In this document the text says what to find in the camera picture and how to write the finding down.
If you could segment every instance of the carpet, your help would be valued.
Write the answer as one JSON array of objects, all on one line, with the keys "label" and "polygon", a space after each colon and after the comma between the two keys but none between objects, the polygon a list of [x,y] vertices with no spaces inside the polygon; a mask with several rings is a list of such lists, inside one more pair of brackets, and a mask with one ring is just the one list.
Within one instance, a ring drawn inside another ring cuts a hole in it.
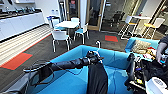
[{"label": "carpet", "polygon": [[15,70],[21,64],[23,64],[26,60],[28,60],[32,55],[27,53],[20,53],[8,62],[1,65],[1,68],[6,68],[10,70]]},{"label": "carpet", "polygon": [[108,35],[105,35],[105,40],[106,40],[106,41],[118,42],[118,39],[117,39],[116,36],[108,36]]}]

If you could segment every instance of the white chair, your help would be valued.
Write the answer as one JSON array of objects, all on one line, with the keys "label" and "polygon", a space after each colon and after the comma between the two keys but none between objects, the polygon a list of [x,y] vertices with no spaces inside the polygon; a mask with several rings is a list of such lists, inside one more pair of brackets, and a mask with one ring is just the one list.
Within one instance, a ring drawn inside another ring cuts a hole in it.
[{"label": "white chair", "polygon": [[79,18],[75,18],[75,17],[71,18],[71,22],[77,22],[77,23],[80,24],[80,20],[79,20]]},{"label": "white chair", "polygon": [[[150,24],[150,23],[144,23],[144,26],[148,27],[147,30],[145,31],[145,33],[142,35],[142,38],[146,35],[145,38],[147,38],[147,36],[151,37],[151,39],[153,38],[156,28],[159,28],[160,25],[165,21],[165,19],[163,18],[156,18],[154,24]],[[149,28],[154,28],[154,31],[152,33],[152,35],[149,34]]]},{"label": "white chair", "polygon": [[66,31],[52,31],[51,32],[52,35],[53,35],[53,48],[54,48],[54,52],[55,52],[55,41],[57,40],[57,43],[59,45],[59,42],[58,40],[66,40],[67,42],[67,47],[68,47],[68,50],[69,50],[69,43],[68,43],[68,39],[69,38],[69,35],[66,35]]},{"label": "white chair", "polygon": [[[128,33],[131,33],[131,36],[133,36],[135,28],[137,26],[137,23],[131,23],[131,20],[132,20],[132,16],[127,16],[127,18],[125,20],[125,25],[122,27],[122,29],[118,33],[118,35],[121,35],[121,39],[127,39],[127,38],[123,38],[123,37],[128,36]],[[134,27],[132,32],[128,30],[129,26]]]},{"label": "white chair", "polygon": [[52,19],[52,24],[53,24],[54,30],[56,30],[56,31],[65,30],[66,29],[65,27],[55,26],[55,25],[59,24],[59,19]]},{"label": "white chair", "polygon": [[77,31],[75,31],[75,35],[74,35],[74,41],[75,41],[75,36],[76,34],[81,34],[83,36],[83,44],[85,43],[84,42],[84,33],[87,32],[87,38],[89,39],[89,34],[88,34],[88,31],[87,31],[87,26],[88,26],[88,23],[86,25],[84,25],[83,29],[78,29]]},{"label": "white chair", "polygon": [[79,18],[71,18],[71,22],[79,22]]}]

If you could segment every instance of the white wall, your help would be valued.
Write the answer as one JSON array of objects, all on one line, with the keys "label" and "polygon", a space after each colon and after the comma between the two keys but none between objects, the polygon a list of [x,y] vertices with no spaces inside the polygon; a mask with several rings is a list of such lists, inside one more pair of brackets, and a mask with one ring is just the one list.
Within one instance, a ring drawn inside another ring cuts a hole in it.
[{"label": "white wall", "polygon": [[162,0],[147,0],[142,10],[142,16],[152,17]]},{"label": "white wall", "polygon": [[43,12],[45,23],[48,23],[48,16],[60,17],[58,0],[35,0],[35,6]]},{"label": "white wall", "polygon": [[86,9],[87,9],[87,0],[80,0],[80,20],[81,20],[81,28],[86,23]]},{"label": "white wall", "polygon": [[4,2],[4,4],[0,5],[0,9],[2,9],[3,12],[6,12],[5,7],[8,7],[9,11],[15,11],[15,7],[18,10],[21,10],[21,8],[26,8],[26,6],[35,7],[35,4],[16,4],[16,3],[13,2],[13,0],[12,0],[13,5],[9,4],[8,0],[3,0],[3,2]]},{"label": "white wall", "polygon": [[[156,9],[160,5],[161,1],[162,0],[147,0],[144,8],[142,9],[142,16],[152,17],[154,15]],[[149,23],[149,21],[150,20],[140,20],[140,22],[137,26],[137,30],[135,31],[135,34],[137,34],[137,33],[143,34],[143,32],[145,30],[144,23]]]}]

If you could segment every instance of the cabinet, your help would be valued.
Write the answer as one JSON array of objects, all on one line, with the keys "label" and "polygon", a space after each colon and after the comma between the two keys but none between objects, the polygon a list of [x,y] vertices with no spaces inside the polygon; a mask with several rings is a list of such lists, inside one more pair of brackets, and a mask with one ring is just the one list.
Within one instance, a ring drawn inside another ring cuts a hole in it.
[{"label": "cabinet", "polygon": [[36,13],[37,14],[37,16],[38,16],[38,25],[42,25],[42,24],[44,24],[44,18],[43,18],[43,14],[42,14],[42,12],[40,12],[40,13]]},{"label": "cabinet", "polygon": [[25,31],[25,27],[21,21],[21,17],[13,17],[13,18],[9,18],[9,20],[11,24],[13,25],[17,34]]},{"label": "cabinet", "polygon": [[34,27],[40,26],[44,24],[44,19],[43,19],[43,14],[40,13],[35,13],[30,15],[30,20],[32,22],[32,25]]},{"label": "cabinet", "polygon": [[16,35],[16,31],[10,23],[9,19],[0,20],[0,31],[5,38]]},{"label": "cabinet", "polygon": [[34,26],[31,22],[30,15],[20,16],[21,22],[25,27],[25,31],[32,29]]},{"label": "cabinet", "polygon": [[0,20],[0,40],[44,24],[43,14],[34,13]]},{"label": "cabinet", "polygon": [[15,3],[35,3],[35,0],[14,0]]},{"label": "cabinet", "polygon": [[1,30],[0,30],[0,41],[3,40],[5,37],[4,35],[2,34]]}]

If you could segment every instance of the hand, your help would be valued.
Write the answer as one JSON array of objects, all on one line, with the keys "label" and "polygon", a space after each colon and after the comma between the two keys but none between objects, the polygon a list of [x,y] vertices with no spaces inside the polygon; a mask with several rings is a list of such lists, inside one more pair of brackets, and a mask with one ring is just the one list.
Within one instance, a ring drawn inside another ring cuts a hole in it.
[{"label": "hand", "polygon": [[156,53],[156,60],[157,60],[157,62],[159,62],[160,64],[162,64],[162,63],[160,62],[161,59],[162,59],[162,54],[159,53],[159,52],[157,52],[157,53]]}]

